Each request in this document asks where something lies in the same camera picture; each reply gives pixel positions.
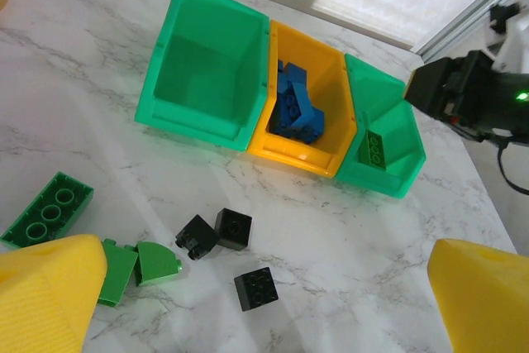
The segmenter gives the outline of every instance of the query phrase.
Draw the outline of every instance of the black lego brick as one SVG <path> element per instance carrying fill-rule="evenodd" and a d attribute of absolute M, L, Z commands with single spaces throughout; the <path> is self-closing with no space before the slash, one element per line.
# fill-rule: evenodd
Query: black lego brick
<path fill-rule="evenodd" d="M 243 312 L 279 299 L 269 267 L 242 274 L 234 281 Z"/>
<path fill-rule="evenodd" d="M 244 250 L 250 239 L 251 217 L 223 208 L 217 215 L 215 231 L 220 236 L 219 246 L 232 250 Z"/>
<path fill-rule="evenodd" d="M 176 245 L 189 251 L 188 257 L 199 260 L 218 243 L 219 235 L 199 215 L 176 235 Z"/>

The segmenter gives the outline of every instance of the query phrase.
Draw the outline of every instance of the green led light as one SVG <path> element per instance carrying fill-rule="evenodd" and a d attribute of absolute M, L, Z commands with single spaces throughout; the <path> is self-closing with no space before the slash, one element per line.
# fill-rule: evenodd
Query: green led light
<path fill-rule="evenodd" d="M 519 93 L 516 99 L 518 101 L 526 101 L 529 98 L 529 93 Z"/>

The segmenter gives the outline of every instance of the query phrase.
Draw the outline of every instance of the green plastic bin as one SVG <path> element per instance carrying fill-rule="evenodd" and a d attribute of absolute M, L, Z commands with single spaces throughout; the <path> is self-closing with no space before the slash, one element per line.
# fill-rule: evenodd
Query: green plastic bin
<path fill-rule="evenodd" d="M 136 121 L 245 150 L 268 95 L 269 25 L 233 0 L 171 0 Z"/>
<path fill-rule="evenodd" d="M 358 132 L 335 178 L 403 198 L 426 160 L 405 85 L 349 54 L 346 65 Z M 366 130 L 382 137 L 386 170 L 360 162 Z"/>

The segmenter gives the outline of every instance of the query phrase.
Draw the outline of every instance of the black cable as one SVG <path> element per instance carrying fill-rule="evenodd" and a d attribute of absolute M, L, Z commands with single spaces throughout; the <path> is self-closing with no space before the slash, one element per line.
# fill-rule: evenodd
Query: black cable
<path fill-rule="evenodd" d="M 505 182 L 507 182 L 507 184 L 513 188 L 514 190 L 516 190 L 518 193 L 521 193 L 521 194 L 525 194 L 527 196 L 529 196 L 529 189 L 525 189 L 525 188 L 522 188 L 514 183 L 512 183 L 509 178 L 507 178 L 507 175 L 505 175 L 505 170 L 503 169 L 503 164 L 502 164 L 502 154 L 503 154 L 503 151 L 505 149 L 507 149 L 507 147 L 509 146 L 509 144 L 513 141 L 516 141 L 516 137 L 514 136 L 510 136 L 504 140 L 500 140 L 500 141 L 497 141 L 497 145 L 498 145 L 498 166 L 499 166 L 499 170 L 500 172 L 502 173 L 502 176 L 503 178 L 505 179 Z"/>

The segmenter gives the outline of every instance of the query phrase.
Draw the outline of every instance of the white marble surface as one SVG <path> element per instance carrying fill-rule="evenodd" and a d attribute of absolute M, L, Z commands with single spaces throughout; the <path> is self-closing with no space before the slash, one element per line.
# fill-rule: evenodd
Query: white marble surface
<path fill-rule="evenodd" d="M 400 79 L 415 55 L 265 0 L 241 0 Z M 428 161 L 404 200 L 164 134 L 133 117 L 169 0 L 10 0 L 0 12 L 0 228 L 57 170 L 92 185 L 71 230 L 152 240 L 177 281 L 98 307 L 84 351 L 446 352 L 426 272 L 434 241 L 513 250 L 460 139 L 419 117 Z M 250 249 L 192 262 L 196 213 L 253 216 Z M 279 301 L 241 312 L 233 278 L 269 266 Z"/>

